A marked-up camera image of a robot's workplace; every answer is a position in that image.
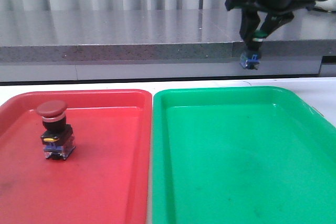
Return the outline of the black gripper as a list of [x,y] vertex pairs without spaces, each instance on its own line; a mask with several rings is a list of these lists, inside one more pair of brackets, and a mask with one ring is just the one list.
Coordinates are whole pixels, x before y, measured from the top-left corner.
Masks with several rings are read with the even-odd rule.
[[306,8],[311,10],[316,4],[315,0],[226,0],[227,10],[241,9],[242,21],[239,34],[247,48],[258,48],[253,41],[254,33],[260,23],[257,12],[270,13],[263,22],[259,37],[267,38],[275,30],[294,19],[292,11]]

